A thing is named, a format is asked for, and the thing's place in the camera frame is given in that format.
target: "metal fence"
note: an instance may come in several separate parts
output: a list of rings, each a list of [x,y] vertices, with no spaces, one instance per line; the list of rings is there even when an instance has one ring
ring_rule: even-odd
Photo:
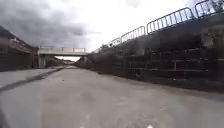
[[[121,43],[121,38],[118,37],[118,38],[116,38],[116,39],[110,41],[109,44],[108,44],[108,46],[109,46],[109,47],[113,47],[113,46],[116,46],[116,45],[118,45],[118,44],[120,44],[120,43]]]
[[[219,14],[224,12],[223,0],[205,0],[195,5],[195,11],[198,18]]]
[[[158,18],[154,21],[151,21],[147,24],[145,32],[145,27],[141,26],[138,27],[130,32],[125,33],[124,35],[113,41],[109,42],[106,46],[113,47],[117,44],[139,38],[143,35],[151,34],[153,32],[163,30],[168,27],[173,27],[180,23],[185,23],[192,19],[201,18],[208,15],[215,15],[215,14],[223,14],[224,13],[224,0],[205,0],[199,2],[195,5],[196,17],[193,15],[192,10],[190,8],[183,8],[172,12],[168,15],[165,15],[161,18]]]
[[[140,36],[145,35],[145,27],[141,26],[138,27],[130,32],[125,33],[124,35],[121,36],[121,42],[125,42],[131,39],[138,38]]]
[[[147,24],[147,33],[152,33],[188,20],[193,19],[193,13],[190,8],[183,8]]]

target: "bridge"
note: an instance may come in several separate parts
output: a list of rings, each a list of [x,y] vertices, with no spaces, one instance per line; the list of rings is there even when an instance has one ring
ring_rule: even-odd
[[[40,46],[39,55],[54,56],[86,56],[88,53],[85,48],[68,48],[68,47],[46,47]]]
[[[46,56],[86,56],[88,53],[85,48],[68,48],[68,47],[48,47],[40,46],[38,49],[39,68],[46,67]]]

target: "bridge railing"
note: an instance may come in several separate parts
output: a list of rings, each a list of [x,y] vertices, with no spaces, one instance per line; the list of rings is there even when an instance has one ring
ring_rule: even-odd
[[[195,11],[198,18],[224,13],[224,1],[205,0],[195,5]]]
[[[141,26],[141,27],[138,27],[138,28],[122,35],[121,42],[125,42],[125,41],[131,40],[131,39],[136,39],[143,35],[145,35],[145,27]]]
[[[151,21],[147,24],[147,33],[152,33],[167,27],[172,27],[182,22],[193,19],[193,13],[190,8],[183,8]]]

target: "asphalt road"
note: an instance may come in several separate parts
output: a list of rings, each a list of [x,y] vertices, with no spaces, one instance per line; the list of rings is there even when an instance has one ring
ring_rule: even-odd
[[[13,110],[6,119],[17,128],[224,127],[224,95],[100,75],[76,67],[1,95],[0,101],[11,99],[3,102],[3,110]]]

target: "sky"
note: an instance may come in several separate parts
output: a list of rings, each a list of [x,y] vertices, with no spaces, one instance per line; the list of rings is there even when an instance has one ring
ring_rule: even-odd
[[[34,46],[93,51],[189,0],[0,0],[0,25]]]

